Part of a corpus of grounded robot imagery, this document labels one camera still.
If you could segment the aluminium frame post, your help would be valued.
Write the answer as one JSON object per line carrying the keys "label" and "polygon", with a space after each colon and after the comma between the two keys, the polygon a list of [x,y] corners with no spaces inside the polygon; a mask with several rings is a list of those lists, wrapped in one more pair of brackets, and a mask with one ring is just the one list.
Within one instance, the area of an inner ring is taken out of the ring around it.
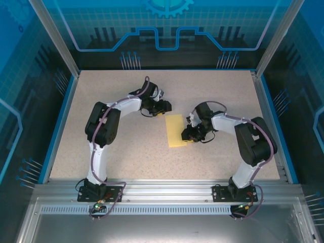
{"label": "aluminium frame post", "polygon": [[47,8],[45,7],[42,0],[28,0],[41,21],[43,27],[47,31],[50,39],[57,48],[60,56],[67,65],[69,71],[75,78],[79,78],[79,68],[75,63],[67,45],[65,44],[58,28],[56,27],[52,17],[50,16]]}
{"label": "aluminium frame post", "polygon": [[281,41],[285,37],[293,23],[295,17],[297,16],[300,8],[302,7],[305,0],[292,0],[289,5],[285,15],[283,16],[278,28],[276,29],[268,47],[266,48],[257,68],[256,68],[256,78],[260,79],[266,67],[270,63],[274,53],[279,47]]}

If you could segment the blue table edge strip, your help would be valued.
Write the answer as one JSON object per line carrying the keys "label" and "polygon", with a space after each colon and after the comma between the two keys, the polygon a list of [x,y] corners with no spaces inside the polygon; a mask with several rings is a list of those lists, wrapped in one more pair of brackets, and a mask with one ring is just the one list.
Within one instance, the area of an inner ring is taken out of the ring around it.
{"label": "blue table edge strip", "polygon": [[72,100],[74,97],[74,93],[76,90],[76,86],[78,83],[78,78],[73,75],[70,78],[61,109],[57,118],[57,122],[52,134],[52,138],[50,140],[49,148],[46,153],[46,157],[43,163],[42,170],[40,172],[40,176],[38,178],[38,184],[46,184],[50,177],[53,164],[55,162],[55,158],[57,155],[57,151],[59,148],[59,144],[61,141],[61,137],[64,131],[64,127],[67,121],[67,117],[69,114],[69,110],[72,104]]}
{"label": "blue table edge strip", "polygon": [[272,97],[264,78],[264,75],[260,77],[260,83],[262,85],[263,91],[265,93],[265,97],[267,99],[267,103],[269,105],[270,117],[272,119],[272,123],[274,125],[274,133],[276,134],[276,140],[278,144],[278,152],[277,155],[281,157],[281,161],[284,163],[284,168],[286,170],[286,175],[288,182],[291,184],[299,184],[299,180],[297,174],[295,172],[295,168],[279,123],[278,115],[275,111],[274,103],[272,101]]}

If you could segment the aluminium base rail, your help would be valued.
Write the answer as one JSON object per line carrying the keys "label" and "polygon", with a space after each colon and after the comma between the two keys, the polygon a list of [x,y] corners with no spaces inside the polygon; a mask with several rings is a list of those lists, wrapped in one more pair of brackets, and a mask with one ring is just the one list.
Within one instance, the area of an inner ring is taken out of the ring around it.
{"label": "aluminium base rail", "polygon": [[[35,186],[31,201],[41,204],[75,204],[77,179],[51,179]],[[212,204],[212,186],[227,180],[128,179],[122,203],[126,204]],[[302,187],[283,180],[257,180],[258,196],[266,205],[292,205],[305,202]]]}

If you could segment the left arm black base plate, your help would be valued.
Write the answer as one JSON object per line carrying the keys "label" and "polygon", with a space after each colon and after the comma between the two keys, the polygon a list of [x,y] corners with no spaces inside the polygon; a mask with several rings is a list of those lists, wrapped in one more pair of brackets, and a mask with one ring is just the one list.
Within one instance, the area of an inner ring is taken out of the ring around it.
{"label": "left arm black base plate", "polygon": [[108,203],[113,203],[121,192],[121,186],[103,186],[88,188],[81,186],[78,190],[77,201],[83,203],[95,203],[104,199]]}

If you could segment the yellow square paper sheet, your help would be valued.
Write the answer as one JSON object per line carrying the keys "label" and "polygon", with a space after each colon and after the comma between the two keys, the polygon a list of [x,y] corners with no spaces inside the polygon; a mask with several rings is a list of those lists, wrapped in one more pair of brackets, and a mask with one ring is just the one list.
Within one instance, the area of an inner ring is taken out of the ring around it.
{"label": "yellow square paper sheet", "polygon": [[187,142],[183,141],[181,136],[184,130],[183,116],[181,114],[166,115],[165,121],[168,146],[170,148],[186,146]]}

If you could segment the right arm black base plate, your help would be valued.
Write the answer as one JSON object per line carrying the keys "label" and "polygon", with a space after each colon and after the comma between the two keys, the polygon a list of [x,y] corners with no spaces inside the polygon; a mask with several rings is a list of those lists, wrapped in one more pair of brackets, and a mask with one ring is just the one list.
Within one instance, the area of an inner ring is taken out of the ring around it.
{"label": "right arm black base plate", "polygon": [[258,195],[254,186],[237,189],[216,184],[212,187],[212,198],[215,203],[258,202]]}

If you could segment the aluminium side rail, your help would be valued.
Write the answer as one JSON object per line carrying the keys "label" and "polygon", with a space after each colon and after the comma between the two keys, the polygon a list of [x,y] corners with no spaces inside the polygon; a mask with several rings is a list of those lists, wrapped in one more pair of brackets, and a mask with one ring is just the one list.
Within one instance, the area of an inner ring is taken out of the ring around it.
{"label": "aluminium side rail", "polygon": [[277,144],[277,153],[274,155],[273,159],[276,165],[276,169],[279,174],[279,181],[282,183],[290,183],[290,176],[286,170],[286,157],[282,149],[282,144],[279,138],[279,134],[275,125],[275,120],[271,111],[270,102],[268,101],[265,88],[262,81],[257,78],[257,75],[254,71],[251,71],[252,80],[260,104],[262,116]]}

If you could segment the grey metal sheet tray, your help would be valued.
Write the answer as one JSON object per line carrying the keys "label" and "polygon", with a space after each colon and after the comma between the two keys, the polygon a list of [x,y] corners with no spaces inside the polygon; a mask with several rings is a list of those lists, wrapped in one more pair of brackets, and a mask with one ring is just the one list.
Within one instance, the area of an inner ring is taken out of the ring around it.
{"label": "grey metal sheet tray", "polygon": [[308,208],[266,205],[251,217],[230,215],[43,215],[31,204],[15,243],[324,243]]}

